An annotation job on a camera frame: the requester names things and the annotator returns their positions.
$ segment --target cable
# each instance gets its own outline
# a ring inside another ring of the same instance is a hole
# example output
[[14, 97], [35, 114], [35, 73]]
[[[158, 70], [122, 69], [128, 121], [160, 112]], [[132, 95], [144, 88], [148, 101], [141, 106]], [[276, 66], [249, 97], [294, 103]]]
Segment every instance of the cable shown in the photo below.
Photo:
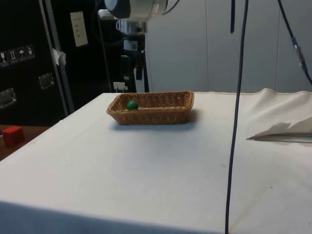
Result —
[[232, 0], [231, 5], [231, 33], [235, 30], [235, 0]]
[[[96, 12], [97, 12], [98, 7], [100, 6], [100, 2], [102, 2], [102, 0], [98, 0], [98, 2], [97, 2], [97, 0], [95, 0]], [[106, 49], [105, 49], [105, 44], [104, 44], [104, 40], [103, 40], [103, 33], [102, 33], [102, 29], [101, 29], [101, 22], [100, 22], [100, 19], [98, 17], [97, 17], [97, 22], [98, 22], [98, 27], [99, 27], [101, 46], [102, 46], [103, 55], [104, 55], [104, 63], [105, 63], [105, 67], [106, 67], [106, 76], [107, 76], [107, 81], [109, 84], [109, 91], [111, 93], [113, 90], [112, 89], [112, 83], [111, 83], [111, 78], [110, 78], [110, 74], [109, 74]]]
[[238, 123], [239, 99], [240, 99], [240, 91], [241, 91], [242, 76], [243, 76], [244, 43], [245, 43], [245, 32], [246, 32], [246, 23], [247, 23], [247, 15], [248, 15], [248, 5], [249, 5], [249, 0], [245, 0], [244, 20], [243, 20], [242, 36], [241, 36], [241, 41], [240, 41], [239, 74], [238, 74], [238, 84], [237, 84], [237, 93], [236, 93], [233, 138], [232, 138], [232, 145], [231, 145], [230, 165], [229, 165], [228, 192], [227, 192], [227, 199], [226, 199], [225, 234], [229, 234], [229, 214], [230, 214], [230, 200], [231, 200], [231, 187], [232, 187], [233, 159], [234, 159], [234, 150], [235, 150], [235, 142], [236, 142], [237, 123]]
[[105, 46], [107, 46], [107, 47], [114, 47], [114, 46], [120, 46], [122, 43], [123, 43], [123, 41], [125, 40], [125, 38], [122, 38], [122, 39], [120, 39], [120, 40], [118, 40], [118, 41], [115, 41], [115, 42], [105, 42], [105, 41], [103, 41], [102, 40], [102, 38], [101, 38], [101, 35], [98, 35], [97, 33], [96, 33], [96, 30], [95, 30], [95, 23], [98, 23], [98, 10], [99, 10], [99, 8], [100, 8], [100, 6], [101, 6], [101, 3], [102, 3], [102, 0], [99, 0], [98, 2], [97, 2], [97, 4], [96, 4], [96, 6], [95, 6], [95, 9], [94, 9], [94, 11], [93, 11], [93, 13], [92, 13], [92, 17], [91, 17], [91, 31], [92, 31], [92, 34], [93, 34], [93, 36], [95, 37], [95, 39], [100, 43], [100, 44], [102, 44], [102, 43], [104, 43], [104, 45]]
[[177, 0], [177, 1], [175, 2], [175, 4], [174, 4], [168, 11], [164, 12], [162, 15], [164, 16], [164, 15], [166, 15], [166, 14], [172, 12], [172, 10], [175, 9], [175, 7], [178, 5], [178, 3], [179, 3], [180, 1], [181, 1], [181, 0]]
[[298, 45], [297, 40], [296, 40], [296, 38], [295, 38], [294, 35], [293, 35], [293, 32], [292, 32], [292, 29], [291, 29], [291, 27], [290, 27], [290, 25], [289, 25], [289, 22], [288, 22], [288, 19], [287, 19], [287, 16], [286, 16], [286, 13], [285, 13], [285, 10], [284, 10], [282, 1], [281, 1], [281, 0], [277, 0], [277, 1], [278, 1], [278, 4], [279, 4], [279, 7], [280, 7], [280, 9], [281, 9], [281, 12], [282, 12], [282, 16], [283, 16], [283, 18], [284, 18], [284, 21], [285, 21], [285, 23], [286, 23], [286, 27], [287, 27], [287, 29], [288, 29], [289, 35], [290, 35], [291, 38], [292, 38], [292, 45], [293, 45], [293, 48], [294, 48], [294, 50], [295, 50], [295, 52], [296, 52], [297, 58], [298, 58], [298, 60], [299, 60], [299, 64], [300, 64], [300, 66], [301, 66], [301, 68], [302, 68], [304, 74], [306, 75], [308, 81], [309, 81], [310, 84], [312, 85], [312, 79], [311, 79], [310, 74], [309, 74], [309, 71], [308, 71], [308, 66], [307, 66], [307, 64], [306, 64], [306, 61], [305, 61], [305, 58], [304, 58], [303, 53], [302, 53], [302, 51], [301, 51], [301, 48], [300, 48], [300, 46]]
[[287, 17], [286, 17], [286, 13], [285, 13], [283, 4], [282, 4], [281, 0], [277, 0], [277, 1], [278, 1], [278, 4], [279, 4], [279, 8], [281, 9], [281, 12], [282, 12], [284, 21], [285, 21], [285, 23], [286, 23], [288, 32], [289, 32], [289, 34], [291, 35], [291, 38], [293, 38], [293, 32], [292, 32], [292, 29], [291, 29], [291, 27], [290, 27], [290, 25], [289, 25], [288, 19], [287, 19]]

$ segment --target sticker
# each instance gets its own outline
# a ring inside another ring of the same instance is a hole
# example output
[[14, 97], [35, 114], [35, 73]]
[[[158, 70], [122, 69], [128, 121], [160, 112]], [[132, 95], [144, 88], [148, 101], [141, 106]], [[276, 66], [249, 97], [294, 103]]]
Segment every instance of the sticker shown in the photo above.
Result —
[[72, 20], [72, 27], [74, 32], [74, 38], [76, 47], [87, 45], [88, 38], [87, 32], [84, 25], [83, 12], [72, 12], [70, 13], [70, 18]]
[[26, 55], [28, 59], [34, 59], [35, 58], [35, 51], [32, 45], [26, 45]]
[[18, 55], [15, 49], [8, 50], [8, 56], [9, 56], [10, 64], [15, 64], [19, 62]]
[[20, 62], [27, 60], [25, 47], [18, 48], [17, 53], [18, 53], [18, 57], [19, 57]]
[[9, 58], [6, 51], [0, 52], [0, 67], [6, 67], [9, 66]]

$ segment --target wooden table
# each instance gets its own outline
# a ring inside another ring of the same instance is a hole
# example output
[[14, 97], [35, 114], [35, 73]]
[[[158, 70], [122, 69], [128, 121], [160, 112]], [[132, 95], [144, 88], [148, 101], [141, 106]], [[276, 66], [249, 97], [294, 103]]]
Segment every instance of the wooden table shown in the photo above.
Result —
[[[0, 130], [8, 128], [8, 125], [0, 125]], [[33, 140], [41, 133], [49, 129], [49, 127], [31, 127], [31, 126], [22, 126], [25, 134], [26, 141], [18, 144], [14, 147], [7, 147], [4, 145], [3, 137], [0, 136], [0, 161], [8, 157], [10, 154], [14, 153], [16, 150], [27, 144], [29, 141]]]

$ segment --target white cloth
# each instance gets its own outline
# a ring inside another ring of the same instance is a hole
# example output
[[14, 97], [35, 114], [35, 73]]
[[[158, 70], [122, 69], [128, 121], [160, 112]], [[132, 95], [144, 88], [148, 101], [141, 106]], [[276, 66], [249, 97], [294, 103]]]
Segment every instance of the white cloth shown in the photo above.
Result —
[[[241, 97], [231, 233], [312, 233], [311, 145], [246, 140], [260, 95]], [[119, 126], [115, 96], [0, 162], [1, 233], [224, 233], [235, 95], [196, 94], [175, 126]]]
[[[312, 93], [278, 94], [265, 89], [251, 100], [246, 114], [248, 138], [312, 135]], [[312, 137], [306, 141], [312, 143]]]

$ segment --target metal bracket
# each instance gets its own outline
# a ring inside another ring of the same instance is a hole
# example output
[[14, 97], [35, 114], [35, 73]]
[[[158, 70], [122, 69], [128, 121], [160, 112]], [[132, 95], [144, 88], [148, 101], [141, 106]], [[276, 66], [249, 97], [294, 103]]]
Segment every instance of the metal bracket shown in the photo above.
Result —
[[0, 92], [0, 109], [12, 106], [17, 102], [16, 95], [13, 88]]

